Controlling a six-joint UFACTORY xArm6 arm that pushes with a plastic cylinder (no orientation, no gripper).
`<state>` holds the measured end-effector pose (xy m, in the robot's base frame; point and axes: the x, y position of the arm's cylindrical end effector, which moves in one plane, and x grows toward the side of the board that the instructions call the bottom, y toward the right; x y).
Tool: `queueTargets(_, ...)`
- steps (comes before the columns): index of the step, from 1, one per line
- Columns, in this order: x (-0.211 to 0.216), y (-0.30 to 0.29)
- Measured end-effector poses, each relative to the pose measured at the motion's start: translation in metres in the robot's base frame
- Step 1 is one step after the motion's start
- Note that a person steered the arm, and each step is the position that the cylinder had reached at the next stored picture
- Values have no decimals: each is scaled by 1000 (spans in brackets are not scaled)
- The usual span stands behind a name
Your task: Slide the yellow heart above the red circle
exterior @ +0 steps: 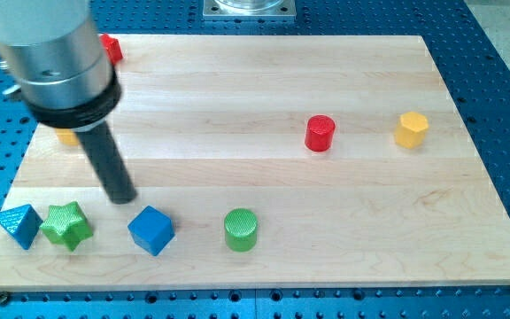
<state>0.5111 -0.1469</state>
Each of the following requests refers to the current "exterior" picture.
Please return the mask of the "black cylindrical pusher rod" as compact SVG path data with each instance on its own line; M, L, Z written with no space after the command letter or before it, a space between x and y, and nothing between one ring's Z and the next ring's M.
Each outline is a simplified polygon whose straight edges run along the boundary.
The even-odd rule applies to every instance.
M107 122L75 134L108 199L117 205L134 200L136 188Z

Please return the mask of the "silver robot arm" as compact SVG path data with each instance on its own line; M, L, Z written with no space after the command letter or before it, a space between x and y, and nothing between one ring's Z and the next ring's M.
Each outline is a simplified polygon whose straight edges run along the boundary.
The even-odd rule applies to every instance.
M74 132L109 200L135 199L106 122L121 86L89 2L0 0L0 57L37 121Z

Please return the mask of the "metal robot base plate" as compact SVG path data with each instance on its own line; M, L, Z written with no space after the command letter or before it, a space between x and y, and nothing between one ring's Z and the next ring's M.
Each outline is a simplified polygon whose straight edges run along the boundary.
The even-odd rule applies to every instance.
M294 20L295 0L204 0L204 20Z

